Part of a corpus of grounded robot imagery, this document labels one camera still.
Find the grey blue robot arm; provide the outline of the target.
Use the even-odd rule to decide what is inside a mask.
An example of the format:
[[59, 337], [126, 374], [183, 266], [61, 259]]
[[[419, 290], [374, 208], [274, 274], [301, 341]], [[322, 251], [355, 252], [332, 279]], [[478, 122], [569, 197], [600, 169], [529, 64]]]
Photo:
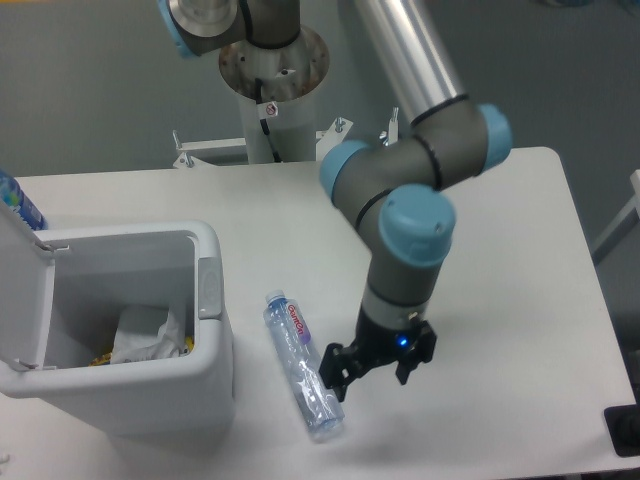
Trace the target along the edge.
[[[228, 86], [247, 99], [252, 162], [310, 160], [315, 130], [285, 112], [323, 81], [328, 59], [296, 1], [162, 1], [181, 55], [219, 55]], [[433, 357], [424, 313], [450, 251], [455, 211], [444, 190], [501, 164], [512, 148], [506, 117], [465, 92], [422, 1], [356, 1], [410, 134], [373, 147], [345, 141], [320, 164], [320, 182], [371, 261], [353, 342], [328, 345], [319, 368], [338, 399], [369, 371], [394, 365], [400, 382]]]

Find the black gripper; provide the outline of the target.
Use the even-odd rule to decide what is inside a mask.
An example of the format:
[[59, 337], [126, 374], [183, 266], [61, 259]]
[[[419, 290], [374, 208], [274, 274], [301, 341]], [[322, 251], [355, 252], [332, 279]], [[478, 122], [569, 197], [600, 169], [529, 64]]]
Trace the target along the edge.
[[351, 345], [330, 343], [319, 374], [328, 390], [344, 402], [348, 387], [369, 368], [396, 363], [401, 385], [422, 363], [433, 359], [437, 335], [424, 320], [424, 305], [399, 306], [385, 301], [363, 301]]

